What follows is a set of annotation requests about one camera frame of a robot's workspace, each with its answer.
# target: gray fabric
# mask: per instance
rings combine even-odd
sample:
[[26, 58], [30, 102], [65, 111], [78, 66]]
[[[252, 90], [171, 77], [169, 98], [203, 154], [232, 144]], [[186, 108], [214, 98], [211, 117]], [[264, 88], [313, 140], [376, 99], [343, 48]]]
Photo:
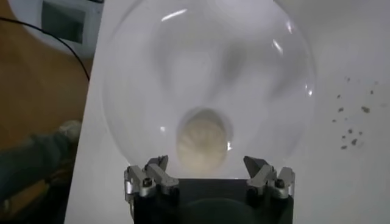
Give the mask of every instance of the gray fabric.
[[69, 147], [68, 138], [56, 132], [33, 135], [19, 147], [0, 150], [0, 202], [50, 176]]

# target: wooden floor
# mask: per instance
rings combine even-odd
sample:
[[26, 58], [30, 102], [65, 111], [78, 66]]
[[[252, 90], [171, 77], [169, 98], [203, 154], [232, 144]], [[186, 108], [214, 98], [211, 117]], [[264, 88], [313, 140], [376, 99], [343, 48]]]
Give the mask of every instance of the wooden floor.
[[[15, 18], [6, 0], [0, 16]], [[85, 61], [88, 72], [92, 60]], [[24, 27], [0, 21], [0, 150], [31, 133], [48, 133], [83, 116], [88, 82], [80, 64], [45, 46]], [[12, 213], [45, 189], [43, 181], [11, 199]]]

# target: white surface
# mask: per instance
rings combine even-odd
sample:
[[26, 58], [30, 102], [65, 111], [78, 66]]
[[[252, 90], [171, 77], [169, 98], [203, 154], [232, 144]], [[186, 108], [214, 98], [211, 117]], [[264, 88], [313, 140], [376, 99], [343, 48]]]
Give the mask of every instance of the white surface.
[[131, 164], [168, 155], [167, 173], [190, 178], [177, 156], [177, 134], [197, 111], [209, 109], [223, 117], [232, 149], [203, 177], [248, 178], [244, 156], [280, 167], [313, 111], [308, 52], [272, 1], [144, 1], [106, 50], [108, 129]]
[[[60, 5], [71, 9], [82, 10], [85, 12], [85, 21], [83, 27], [83, 43], [76, 43], [73, 41], [62, 39], [82, 58], [92, 58], [96, 44], [98, 42], [98, 32], [103, 10], [103, 4], [98, 4], [88, 0], [44, 0], [45, 2]], [[10, 8], [15, 14], [15, 17], [22, 22], [41, 28], [41, 12], [43, 0], [9, 0]], [[67, 54], [72, 54], [67, 47], [65, 47], [58, 40], [41, 33], [38, 30], [27, 27], [32, 35], [40, 41], [54, 47]]]
[[[66, 223], [132, 222], [123, 196], [127, 162], [108, 132], [101, 99], [110, 75], [105, 53], [130, 6], [127, 0], [105, 4]], [[286, 161], [296, 172], [295, 223], [389, 223], [390, 2], [294, 0], [282, 6], [308, 38], [318, 74], [314, 119]], [[352, 147], [355, 137], [364, 144]], [[340, 149], [344, 144], [347, 150]]]

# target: glass dome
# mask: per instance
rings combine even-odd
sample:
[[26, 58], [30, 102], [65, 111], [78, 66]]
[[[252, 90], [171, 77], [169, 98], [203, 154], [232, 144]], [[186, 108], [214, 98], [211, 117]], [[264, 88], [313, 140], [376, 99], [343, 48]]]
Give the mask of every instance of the glass dome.
[[294, 153], [314, 66], [276, 3], [139, 1], [115, 30], [102, 106], [129, 163], [168, 155], [173, 177], [247, 178], [244, 156], [278, 168]]

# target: debris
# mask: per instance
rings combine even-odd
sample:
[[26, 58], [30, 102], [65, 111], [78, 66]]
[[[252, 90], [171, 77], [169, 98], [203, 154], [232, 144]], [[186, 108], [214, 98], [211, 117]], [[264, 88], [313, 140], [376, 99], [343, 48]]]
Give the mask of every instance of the debris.
[[365, 112], [366, 114], [370, 113], [370, 108], [368, 107], [361, 107], [361, 110], [363, 110], [363, 112]]

